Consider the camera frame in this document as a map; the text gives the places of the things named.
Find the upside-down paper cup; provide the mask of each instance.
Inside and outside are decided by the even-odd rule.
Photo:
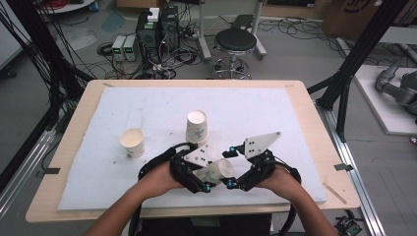
[[[194,110],[187,116],[186,141],[205,145],[209,136],[207,116],[204,111]]]
[[[140,157],[145,152],[144,133],[141,129],[129,129],[120,137],[122,145],[130,157]]]

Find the white paper cup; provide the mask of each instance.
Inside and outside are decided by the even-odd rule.
[[[201,110],[194,110],[187,116],[186,141],[205,145],[209,136],[206,113]]]
[[[220,179],[233,176],[233,165],[223,158],[210,163],[208,167],[194,171],[194,174],[203,182],[219,184],[221,183]]]
[[[144,133],[141,129],[130,129],[120,137],[122,145],[131,157],[140,157],[145,152]]]

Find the wooden table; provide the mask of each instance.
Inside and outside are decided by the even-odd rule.
[[[306,88],[299,81],[92,81],[80,100],[73,118],[50,163],[50,168],[60,168],[59,174],[45,175],[27,213],[29,222],[96,219],[103,210],[57,210],[67,182],[74,157],[83,141],[89,121],[106,87],[138,88],[278,88],[286,89],[310,154],[323,182],[328,201],[319,204],[321,209],[356,208],[360,201],[345,171],[336,171],[341,163],[328,132],[317,113]],[[198,216],[239,214],[255,212],[288,211],[289,206],[216,206],[186,208],[144,208],[142,217]]]

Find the metal frame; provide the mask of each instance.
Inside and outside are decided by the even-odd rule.
[[[369,197],[365,185],[362,181],[362,178],[359,174],[353,156],[350,153],[349,147],[347,146],[347,143],[340,138],[335,129],[337,119],[335,118],[332,111],[325,110],[322,107],[318,107],[318,110],[319,112],[323,112],[323,115],[325,116],[323,122],[328,127],[328,132],[333,140],[334,147],[337,149],[340,155],[340,159],[344,164],[353,167],[353,169],[348,171],[347,174],[352,180],[353,186],[355,187],[356,192],[358,193],[359,199],[361,201],[360,209],[362,211],[362,214],[364,216],[365,222],[368,226],[371,235],[386,235],[383,226],[380,222],[380,219],[378,218],[377,212],[375,211],[374,205],[372,204],[371,198]]]
[[[334,103],[340,97],[336,131],[343,142],[345,142],[344,125],[350,83],[407,2],[407,0],[385,0],[338,71],[330,78],[307,89],[309,93],[314,93],[327,88],[323,96],[317,100],[317,104],[325,110],[332,110]]]
[[[9,207],[12,205],[16,196],[24,187],[29,177],[37,167],[39,162],[43,159],[49,145],[55,138],[55,129],[51,131],[44,131],[36,144],[31,149],[25,162],[16,171],[9,184],[0,195],[0,220],[6,214]]]
[[[0,22],[21,45],[34,67],[39,71],[40,76],[49,87],[50,106],[35,129],[30,133],[30,136],[0,174],[0,192],[3,192],[8,182],[12,180],[13,175],[18,168],[20,168],[30,152],[30,149],[42,135],[45,127],[46,130],[50,130],[58,122],[59,109],[63,100],[65,98],[78,100],[84,91],[80,81],[86,83],[93,80],[93,77],[77,69],[65,59],[50,34],[47,25],[31,2],[22,0],[6,0],[6,2],[25,28],[30,36],[32,44],[37,49],[36,52],[38,52],[44,61],[39,62],[39,60],[37,60],[38,58],[35,58],[31,48],[26,45],[23,39],[21,39],[21,36],[18,34],[18,29],[14,29],[14,24],[10,23],[6,15],[0,14]],[[66,93],[66,97],[61,95],[63,90]]]

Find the stool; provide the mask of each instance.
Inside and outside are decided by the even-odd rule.
[[[230,54],[229,57],[218,59],[211,72],[211,78],[216,75],[224,79],[251,80],[249,66],[236,58],[252,52],[257,45],[257,39],[244,29],[226,29],[215,36],[215,47]]]

